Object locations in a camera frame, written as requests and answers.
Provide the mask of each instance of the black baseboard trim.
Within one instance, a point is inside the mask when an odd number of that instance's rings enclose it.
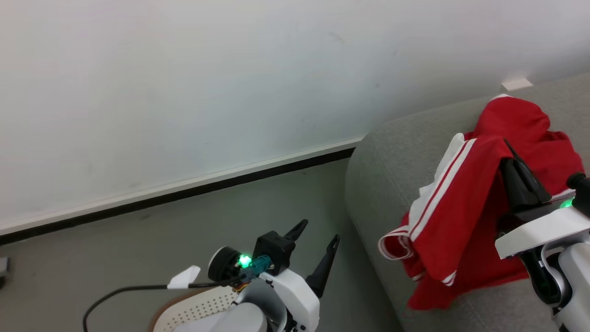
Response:
[[[39,236],[55,232],[57,230],[71,228],[81,224],[91,223],[97,220],[118,216],[120,214],[138,211],[148,207],[182,200],[184,198],[210,193],[212,191],[233,187],[235,185],[261,180],[263,178],[272,177],[283,173],[298,171],[304,168],[322,165],[327,162],[349,158],[352,155],[352,151],[354,151],[354,148],[332,152],[318,157],[292,162],[291,164],[277,166],[269,168],[267,170],[241,175],[239,177],[222,180],[215,183],[209,183],[206,185],[201,185],[199,187],[177,191],[175,193],[149,198],[147,200],[137,201],[135,203],[125,204],[110,209],[85,214],[83,216],[73,217],[70,219],[60,220],[58,222],[53,222],[42,226],[32,227],[29,229],[20,230],[18,232],[5,234],[0,236],[0,246],[29,239],[33,236]]]

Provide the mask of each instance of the black cable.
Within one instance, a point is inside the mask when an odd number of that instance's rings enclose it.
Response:
[[[229,280],[224,280],[224,281],[207,282],[204,284],[189,284],[188,288],[206,288],[206,287],[214,287],[214,286],[226,286],[232,282],[242,280],[243,277],[245,277],[245,276],[240,275],[235,278],[231,278]],[[105,302],[109,298],[111,298],[119,293],[122,293],[122,292],[151,291],[154,289],[168,289],[168,285],[148,285],[148,286],[123,287],[123,288],[119,288],[119,289],[112,291],[112,292],[108,293],[107,295],[101,297],[98,301],[96,301],[93,305],[91,305],[90,308],[88,308],[88,310],[86,310],[86,313],[84,314],[84,318],[82,318],[82,326],[84,328],[84,332],[88,332],[88,326],[86,325],[86,320],[88,319],[88,316],[96,307],[99,306],[99,304]]]

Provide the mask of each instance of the gray floor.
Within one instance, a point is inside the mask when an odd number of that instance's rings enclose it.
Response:
[[[206,267],[230,245],[251,252],[257,236],[310,223],[291,268],[311,273],[329,240],[342,240],[320,307],[318,331],[401,331],[346,213],[348,160],[291,172],[61,230],[0,248],[12,278],[0,290],[0,331],[81,331],[84,311],[115,288],[166,284],[189,265]],[[206,281],[202,272],[199,281]],[[183,291],[118,295],[88,320],[90,332],[141,331]]]

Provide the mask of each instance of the white wall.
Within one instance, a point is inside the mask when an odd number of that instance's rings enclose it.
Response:
[[[590,70],[584,0],[6,0],[0,227]]]

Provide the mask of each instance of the small white object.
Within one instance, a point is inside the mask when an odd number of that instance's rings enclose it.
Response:
[[[529,86],[533,86],[533,84],[529,82],[528,79],[519,79],[502,83],[502,88],[506,91],[514,91]]]
[[[195,281],[196,276],[199,275],[200,271],[200,267],[192,265],[190,268],[175,275],[172,280],[170,280],[168,289],[187,289],[188,285]]]
[[[557,209],[496,240],[501,259],[590,229],[590,219],[573,206]]]

